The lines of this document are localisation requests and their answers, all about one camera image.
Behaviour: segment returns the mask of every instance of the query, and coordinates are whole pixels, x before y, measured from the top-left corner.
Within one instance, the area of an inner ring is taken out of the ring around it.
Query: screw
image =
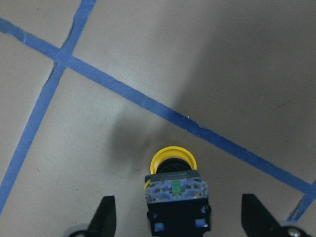
[[[291,237],[300,237],[301,236],[301,232],[296,229],[296,228],[289,228],[287,230],[287,233],[291,236]]]

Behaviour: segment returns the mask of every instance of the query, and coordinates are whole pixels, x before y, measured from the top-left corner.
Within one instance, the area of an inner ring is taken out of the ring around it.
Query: floor
[[[241,195],[316,236],[316,2],[3,0],[0,236],[67,237],[115,195],[151,236],[153,155],[197,159],[212,231]]]

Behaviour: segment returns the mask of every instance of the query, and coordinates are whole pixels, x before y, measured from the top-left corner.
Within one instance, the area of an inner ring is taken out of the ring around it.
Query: concrete floor
[[[0,5],[1,19],[60,48],[80,0]],[[315,1],[99,0],[72,55],[312,184],[315,11]],[[280,221],[304,197],[290,181],[157,116],[155,108],[144,109],[149,98],[125,99],[130,87],[105,88],[63,55],[52,59],[24,43],[0,34],[0,180],[14,169],[15,151],[25,149],[18,142],[25,126],[33,126],[29,117],[54,61],[66,69],[9,188],[0,236],[66,237],[90,222],[107,195],[116,197],[117,237],[151,236],[143,179],[153,155],[170,145],[191,151],[209,184],[212,231],[206,237],[246,236],[243,193],[256,194]],[[2,195],[5,188],[3,181]],[[316,236],[315,221],[312,202],[297,224]]]

